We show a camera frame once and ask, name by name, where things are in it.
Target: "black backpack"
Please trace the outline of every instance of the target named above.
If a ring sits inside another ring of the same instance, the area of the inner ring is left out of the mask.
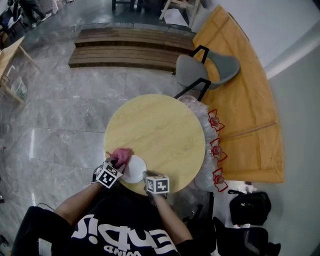
[[[271,210],[270,199],[265,192],[245,194],[230,189],[228,194],[238,194],[230,202],[230,214],[233,225],[251,224],[262,226]]]

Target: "tile floor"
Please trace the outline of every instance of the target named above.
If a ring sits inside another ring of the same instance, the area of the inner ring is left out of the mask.
[[[17,37],[10,37],[11,42],[25,36],[23,47],[32,49],[61,40],[70,40],[77,37],[81,29],[103,28],[106,26],[170,30],[175,33],[190,33],[184,26],[166,24],[160,15],[150,12],[130,12],[128,5],[118,4],[112,11],[111,0],[75,0],[65,4],[65,0],[58,1],[59,11],[34,29],[22,29],[17,26]]]
[[[104,132],[127,100],[143,94],[174,96],[182,90],[169,72],[141,68],[69,68],[74,44],[29,51],[34,68],[17,55],[9,77],[22,76],[26,106],[0,95],[0,234],[13,242],[29,206],[52,208],[90,183],[104,161]],[[182,217],[208,194],[186,187],[168,199]]]

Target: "wooden stool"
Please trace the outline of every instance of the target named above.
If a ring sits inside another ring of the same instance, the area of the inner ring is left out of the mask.
[[[186,7],[192,8],[191,18],[190,18],[189,26],[188,26],[189,28],[191,28],[192,24],[195,21],[195,17],[196,17],[196,13],[197,13],[197,10],[198,10],[199,4],[200,4],[200,0],[195,0],[194,5],[187,3],[187,2],[178,1],[178,0],[167,0],[165,6],[163,8],[162,14],[160,15],[159,20],[162,20],[164,18],[165,13],[166,13],[171,2],[176,3],[178,5],[181,5],[183,8],[186,8]]]

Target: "glove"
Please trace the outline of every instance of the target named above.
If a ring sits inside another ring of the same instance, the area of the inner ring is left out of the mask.
[[[92,175],[92,183],[99,182],[97,180],[97,177],[99,176],[100,172],[104,169],[104,164],[111,165],[114,169],[116,169],[119,173],[123,173],[124,169],[126,168],[126,164],[123,163],[119,168],[116,168],[118,159],[116,157],[108,157],[101,165],[99,165],[97,168],[94,169],[93,175]]]
[[[144,181],[144,191],[145,193],[147,194],[147,196],[149,197],[149,200],[151,202],[152,205],[156,206],[156,203],[155,203],[155,199],[154,199],[154,196],[161,196],[163,197],[164,199],[167,199],[167,195],[168,195],[168,192],[164,192],[164,193],[152,193],[150,191],[147,190],[147,177],[159,177],[159,176],[162,176],[161,174],[158,174],[156,172],[153,172],[153,171],[150,171],[150,170],[147,170],[147,171],[144,171],[142,173],[143,175],[143,181]]]

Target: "transparent plastic wrap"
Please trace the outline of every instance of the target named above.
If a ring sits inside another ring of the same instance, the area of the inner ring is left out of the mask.
[[[179,101],[187,105],[199,119],[205,138],[205,154],[203,163],[198,174],[193,180],[193,185],[199,190],[217,192],[218,190],[215,187],[213,180],[213,171],[218,169],[218,160],[213,157],[211,153],[212,145],[210,142],[219,136],[219,132],[213,129],[208,121],[209,108],[207,105],[201,103],[195,97],[190,95],[181,96]]]

